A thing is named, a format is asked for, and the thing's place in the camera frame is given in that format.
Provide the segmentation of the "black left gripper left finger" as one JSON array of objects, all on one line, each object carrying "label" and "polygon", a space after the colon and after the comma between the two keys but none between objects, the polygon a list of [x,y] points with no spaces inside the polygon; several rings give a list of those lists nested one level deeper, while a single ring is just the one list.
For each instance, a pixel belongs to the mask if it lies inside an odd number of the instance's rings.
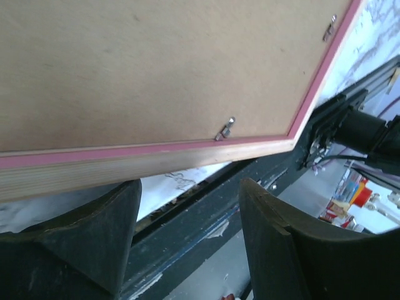
[{"label": "black left gripper left finger", "polygon": [[118,299],[140,180],[19,233],[1,234],[1,299]]}]

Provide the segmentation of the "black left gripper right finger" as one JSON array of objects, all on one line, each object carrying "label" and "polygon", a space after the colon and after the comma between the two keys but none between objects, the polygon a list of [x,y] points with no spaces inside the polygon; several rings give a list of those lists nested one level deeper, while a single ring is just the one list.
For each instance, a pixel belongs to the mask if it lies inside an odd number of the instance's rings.
[{"label": "black left gripper right finger", "polygon": [[399,231],[365,234],[312,217],[241,181],[255,299],[398,299]]}]

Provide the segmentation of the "pink wooden picture frame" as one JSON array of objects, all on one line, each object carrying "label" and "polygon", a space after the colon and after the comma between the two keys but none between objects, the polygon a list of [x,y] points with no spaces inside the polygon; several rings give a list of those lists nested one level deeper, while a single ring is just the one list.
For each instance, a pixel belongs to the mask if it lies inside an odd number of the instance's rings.
[{"label": "pink wooden picture frame", "polygon": [[170,173],[228,161],[240,161],[294,149],[348,39],[364,1],[348,1],[344,18],[331,19],[322,40],[327,48],[286,134],[232,137],[230,117],[212,139],[66,149],[1,150],[1,201],[4,203]]}]

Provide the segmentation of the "brown frame backing board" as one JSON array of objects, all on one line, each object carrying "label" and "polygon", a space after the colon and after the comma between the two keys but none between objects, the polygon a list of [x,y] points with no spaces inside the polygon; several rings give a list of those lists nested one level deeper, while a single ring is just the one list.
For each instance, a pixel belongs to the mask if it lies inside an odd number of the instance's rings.
[{"label": "brown frame backing board", "polygon": [[348,1],[2,1],[1,150],[283,135]]}]

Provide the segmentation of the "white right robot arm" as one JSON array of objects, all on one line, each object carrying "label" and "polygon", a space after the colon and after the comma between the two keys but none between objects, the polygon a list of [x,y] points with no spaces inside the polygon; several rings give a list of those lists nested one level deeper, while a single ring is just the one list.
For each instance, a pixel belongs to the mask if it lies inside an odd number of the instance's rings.
[{"label": "white right robot arm", "polygon": [[359,153],[359,156],[335,154],[324,161],[350,162],[350,168],[363,177],[393,191],[399,191],[399,116],[385,121],[357,109],[341,116],[330,140]]}]

